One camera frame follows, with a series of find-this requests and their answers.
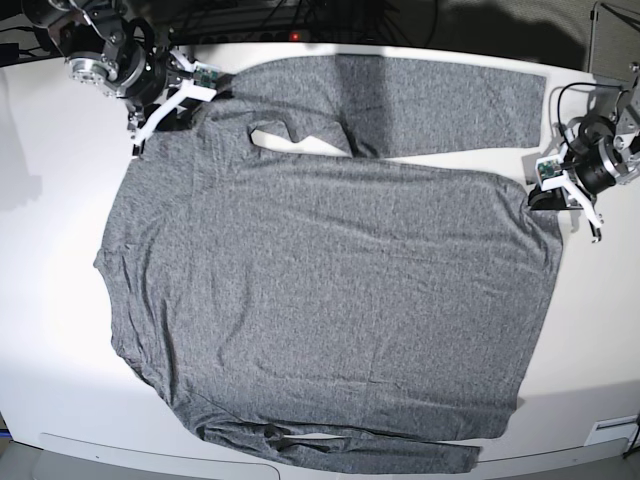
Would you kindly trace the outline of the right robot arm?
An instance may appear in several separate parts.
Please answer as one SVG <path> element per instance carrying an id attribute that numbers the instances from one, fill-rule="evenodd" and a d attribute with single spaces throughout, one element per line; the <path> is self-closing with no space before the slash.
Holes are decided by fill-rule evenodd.
<path id="1" fill-rule="evenodd" d="M 132 155 L 157 131 L 187 129 L 217 94 L 220 71 L 174 46 L 129 1 L 23 1 L 31 24 L 64 58 L 68 76 L 122 101 Z"/>

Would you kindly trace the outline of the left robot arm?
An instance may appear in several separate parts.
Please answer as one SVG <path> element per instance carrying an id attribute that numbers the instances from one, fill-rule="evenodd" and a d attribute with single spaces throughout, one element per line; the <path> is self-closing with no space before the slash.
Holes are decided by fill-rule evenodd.
<path id="1" fill-rule="evenodd" d="M 615 91 L 612 111 L 608 115 L 590 111 L 570 124 L 559 121 L 558 151 L 534 164 L 530 209 L 582 211 L 595 243 L 602 239 L 603 226 L 596 211 L 598 195 L 639 178 L 639 65 L 631 67 L 631 80 L 625 84 L 574 82 L 564 86 L 559 98 L 574 87 Z"/>

